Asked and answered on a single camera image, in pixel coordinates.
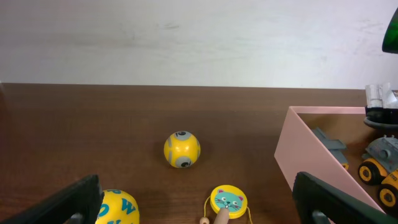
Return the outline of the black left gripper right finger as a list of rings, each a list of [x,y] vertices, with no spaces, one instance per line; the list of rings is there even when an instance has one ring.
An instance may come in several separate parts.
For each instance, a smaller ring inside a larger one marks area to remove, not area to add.
[[[397,219],[308,172],[299,172],[292,196],[301,223],[397,224]]]

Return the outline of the yellow grey toy truck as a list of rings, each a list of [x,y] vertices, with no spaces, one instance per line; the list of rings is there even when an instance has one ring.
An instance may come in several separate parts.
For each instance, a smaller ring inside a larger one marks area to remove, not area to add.
[[[330,139],[320,128],[315,128],[312,132],[345,170],[348,170],[349,164],[343,154],[343,151],[347,149],[346,144],[339,139]]]
[[[384,135],[372,141],[362,155],[358,176],[366,185],[378,185],[377,198],[389,211],[397,211],[397,138]]]

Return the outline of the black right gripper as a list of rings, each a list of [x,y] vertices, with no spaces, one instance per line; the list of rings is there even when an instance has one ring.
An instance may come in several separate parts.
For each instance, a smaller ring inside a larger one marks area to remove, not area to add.
[[[390,83],[366,85],[365,125],[374,129],[397,130],[397,92]]]

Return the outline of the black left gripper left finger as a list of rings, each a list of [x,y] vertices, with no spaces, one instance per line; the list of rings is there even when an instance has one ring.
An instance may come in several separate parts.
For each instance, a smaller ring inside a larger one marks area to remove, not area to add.
[[[95,223],[103,197],[98,175],[88,175],[2,223]]]

